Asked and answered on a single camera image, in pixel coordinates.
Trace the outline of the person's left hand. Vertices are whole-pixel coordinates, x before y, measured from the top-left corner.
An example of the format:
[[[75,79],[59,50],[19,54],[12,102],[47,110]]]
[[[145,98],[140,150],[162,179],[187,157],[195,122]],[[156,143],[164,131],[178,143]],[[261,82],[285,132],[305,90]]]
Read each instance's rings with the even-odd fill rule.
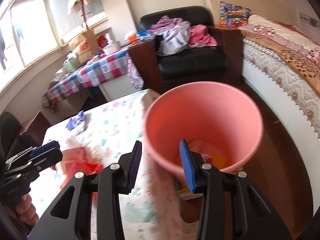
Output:
[[[39,221],[39,216],[36,213],[35,206],[32,204],[32,198],[29,194],[25,194],[21,197],[21,201],[12,210],[5,206],[5,212],[11,218],[18,218],[23,223],[34,226]]]

